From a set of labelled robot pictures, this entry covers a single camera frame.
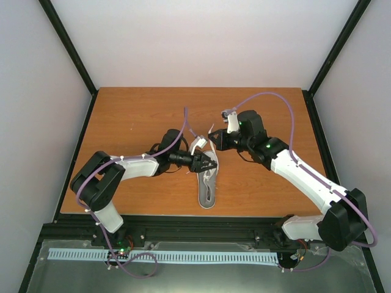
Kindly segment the white shoelace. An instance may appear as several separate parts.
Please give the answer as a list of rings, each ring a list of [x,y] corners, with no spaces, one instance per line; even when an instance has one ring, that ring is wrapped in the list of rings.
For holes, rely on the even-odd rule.
[[[193,131],[193,129],[190,127],[189,122],[186,123],[186,126],[188,127],[190,133],[193,135],[194,138],[195,138],[196,136],[198,136],[198,135]],[[207,154],[207,155],[211,155],[211,154],[212,154],[212,158],[213,158],[214,160],[216,160],[216,162],[217,162],[217,169],[205,171],[204,175],[202,176],[202,180],[203,180],[203,183],[204,183],[204,184],[206,184],[209,180],[211,180],[212,177],[213,177],[214,175],[217,175],[217,174],[218,174],[218,171],[219,171],[219,160],[218,160],[218,158],[217,158],[216,150],[214,149],[214,145],[210,142],[210,140],[208,140],[208,141],[209,141],[209,143],[210,143],[211,151],[206,151],[205,154]]]

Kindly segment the grey canvas sneaker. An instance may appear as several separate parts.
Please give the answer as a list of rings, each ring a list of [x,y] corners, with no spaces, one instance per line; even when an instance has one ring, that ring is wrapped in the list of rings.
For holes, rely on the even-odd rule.
[[[218,163],[218,159],[216,154],[211,151],[205,151],[208,157],[210,157],[213,161]],[[218,174],[219,166],[217,164],[216,168],[212,168],[211,170],[207,170],[205,172],[201,172],[197,174],[198,180],[198,201],[199,205],[204,209],[210,209],[214,206],[216,202],[216,180]]]

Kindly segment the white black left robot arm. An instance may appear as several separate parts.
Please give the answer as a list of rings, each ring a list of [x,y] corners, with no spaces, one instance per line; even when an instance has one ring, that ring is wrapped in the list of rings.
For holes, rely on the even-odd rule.
[[[122,227],[123,218],[112,199],[124,180],[159,176],[171,165],[187,167],[204,183],[205,200],[211,203],[211,179],[217,175],[218,162],[213,151],[200,151],[206,143],[207,140],[201,136],[188,145],[179,130],[169,129],[150,151],[128,160],[97,151],[71,180],[70,189],[78,197],[78,202],[86,206],[86,211],[105,228],[106,239],[112,245],[122,245],[126,241],[127,230]]]

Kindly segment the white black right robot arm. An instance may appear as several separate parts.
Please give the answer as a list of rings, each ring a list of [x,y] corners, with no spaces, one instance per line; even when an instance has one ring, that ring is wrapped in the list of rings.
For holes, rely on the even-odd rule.
[[[208,137],[218,151],[247,152],[253,162],[286,179],[320,210],[318,216],[293,215],[282,224],[289,240],[324,242],[343,251],[369,227],[366,197],[355,188],[345,189],[305,163],[288,144],[267,135],[261,116],[254,110],[222,113],[225,129],[210,131]]]

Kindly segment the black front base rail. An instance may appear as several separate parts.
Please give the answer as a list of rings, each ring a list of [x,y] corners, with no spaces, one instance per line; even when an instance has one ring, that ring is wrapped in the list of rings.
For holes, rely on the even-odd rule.
[[[114,248],[144,247],[149,242],[217,242],[250,244],[256,249],[292,251],[300,241],[314,237],[308,232],[288,236],[283,232],[284,218],[168,217],[126,215],[114,233],[103,235],[89,215],[60,215],[56,222],[43,225],[39,240],[90,240],[94,246]]]

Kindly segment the black right table side rail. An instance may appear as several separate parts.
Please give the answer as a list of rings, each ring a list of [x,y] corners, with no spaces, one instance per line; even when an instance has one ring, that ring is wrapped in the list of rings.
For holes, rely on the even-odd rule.
[[[321,125],[321,121],[320,121],[318,111],[316,109],[313,97],[306,90],[303,90],[302,94],[303,94],[305,105],[307,107],[309,118],[310,118],[310,121],[312,124],[313,132],[314,132],[315,139],[316,139],[316,142],[318,145],[318,149],[320,152],[320,156],[321,156],[321,160],[323,163],[324,171],[326,173],[326,177],[335,183],[339,183],[337,171],[335,169],[335,165],[332,160],[331,152],[330,152],[329,146],[327,144],[326,136],[324,134],[323,127]],[[369,248],[361,248],[361,250],[364,254],[365,262],[368,267],[372,282],[374,284],[375,291],[376,292],[385,292],[370,249]]]

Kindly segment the black table side rail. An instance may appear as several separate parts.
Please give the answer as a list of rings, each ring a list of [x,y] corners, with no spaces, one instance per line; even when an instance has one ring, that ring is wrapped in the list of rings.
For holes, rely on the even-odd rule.
[[[318,145],[318,149],[320,152],[320,156],[321,156],[321,160],[323,163],[324,171],[326,173],[326,177],[335,183],[339,183],[337,171],[335,169],[335,165],[332,160],[331,152],[330,152],[329,146],[327,144],[326,136],[324,134],[323,127],[321,125],[321,121],[320,121],[318,111],[316,109],[313,97],[306,90],[303,90],[302,94],[303,94],[305,105],[307,107],[309,118],[310,118],[310,121],[312,124],[313,132],[314,132],[315,139],[316,139],[316,142]],[[364,254],[365,262],[368,267],[372,282],[374,284],[375,291],[376,292],[385,292],[370,249],[369,248],[361,248],[361,250]]]
[[[92,238],[94,229],[92,228],[91,220],[89,220],[85,215],[62,214],[60,213],[60,208],[65,198],[65,190],[71,180],[71,173],[74,170],[76,159],[78,157],[81,144],[86,133],[87,125],[90,120],[98,92],[99,91],[96,90],[92,94],[89,106],[87,108],[86,117],[82,124],[82,129],[78,137],[70,167],[65,178],[65,183],[60,194],[60,200],[54,213],[54,220],[51,223],[44,224],[41,228],[41,232],[38,236],[36,245],[32,252],[32,256],[19,289],[20,292],[27,292],[30,287],[34,270],[38,265],[42,264],[42,261],[39,260],[38,256],[41,252],[44,241],[89,241]]]

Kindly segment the grey metal base plate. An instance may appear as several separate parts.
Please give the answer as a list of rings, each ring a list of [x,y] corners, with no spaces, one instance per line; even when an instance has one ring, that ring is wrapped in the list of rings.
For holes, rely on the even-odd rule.
[[[153,251],[266,252],[247,245],[158,242]],[[93,247],[89,241],[44,241],[27,292],[376,292],[361,248],[342,252],[313,244],[297,266],[159,264],[47,259],[50,248]]]

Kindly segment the black left table side rail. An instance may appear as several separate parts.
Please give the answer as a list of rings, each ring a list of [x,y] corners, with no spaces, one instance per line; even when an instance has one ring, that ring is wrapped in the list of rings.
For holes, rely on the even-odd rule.
[[[89,106],[87,108],[86,117],[82,124],[82,129],[78,137],[70,167],[65,178],[65,183],[60,194],[60,200],[54,213],[54,220],[51,223],[44,224],[41,228],[41,232],[38,236],[36,245],[32,252],[32,256],[19,289],[20,292],[27,292],[30,287],[34,270],[38,265],[42,264],[42,261],[39,260],[38,256],[41,252],[44,241],[89,241],[92,238],[94,229],[92,228],[91,220],[89,220],[85,215],[62,214],[60,213],[60,208],[65,198],[65,190],[71,180],[71,173],[74,170],[76,159],[78,157],[81,144],[86,133],[87,125],[90,120],[98,92],[99,91],[96,90],[92,94]]]

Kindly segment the black aluminium frame post right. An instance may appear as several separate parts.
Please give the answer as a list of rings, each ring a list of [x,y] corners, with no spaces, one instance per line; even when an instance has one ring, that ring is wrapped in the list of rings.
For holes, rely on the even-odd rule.
[[[330,49],[327,57],[325,58],[322,66],[316,74],[311,86],[308,89],[309,97],[314,98],[317,91],[321,87],[321,84],[325,80],[327,74],[330,72],[334,62],[341,53],[342,49],[349,40],[351,34],[354,32],[361,17],[364,15],[366,9],[370,5],[371,0],[359,0],[355,4],[352,12],[349,14],[343,28],[341,29],[338,37],[336,38],[332,48]]]

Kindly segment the black aluminium frame post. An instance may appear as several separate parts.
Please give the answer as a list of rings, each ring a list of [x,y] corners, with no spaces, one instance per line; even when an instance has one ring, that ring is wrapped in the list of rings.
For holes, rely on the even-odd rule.
[[[336,38],[332,48],[330,49],[327,57],[325,58],[322,66],[316,74],[311,86],[308,89],[309,97],[314,98],[317,91],[321,87],[321,84],[325,80],[327,74],[330,72],[334,62],[341,53],[342,49],[349,40],[351,34],[354,32],[361,17],[364,15],[366,9],[370,5],[371,0],[359,0],[355,4],[352,12],[349,14],[343,28],[341,29],[338,37]]]
[[[95,96],[98,92],[95,84],[93,83],[90,74],[87,71],[82,59],[80,58],[62,20],[60,19],[53,3],[50,0],[38,0],[40,6],[42,7],[44,13],[46,14],[49,22],[51,23],[53,29],[55,30],[59,40],[64,46],[68,56],[71,58],[73,65],[75,66],[77,72],[79,73],[85,87],[91,96]]]

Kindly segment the black aluminium frame post left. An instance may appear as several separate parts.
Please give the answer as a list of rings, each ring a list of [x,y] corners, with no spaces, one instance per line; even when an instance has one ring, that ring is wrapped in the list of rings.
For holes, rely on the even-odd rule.
[[[98,92],[95,84],[93,83],[90,74],[87,71],[82,59],[80,58],[62,20],[60,19],[53,3],[50,0],[38,0],[40,6],[42,7],[44,13],[46,14],[49,22],[51,23],[53,29],[55,30],[59,40],[64,46],[68,56],[71,58],[73,65],[75,66],[77,72],[79,73],[85,87],[91,96],[95,96]]]

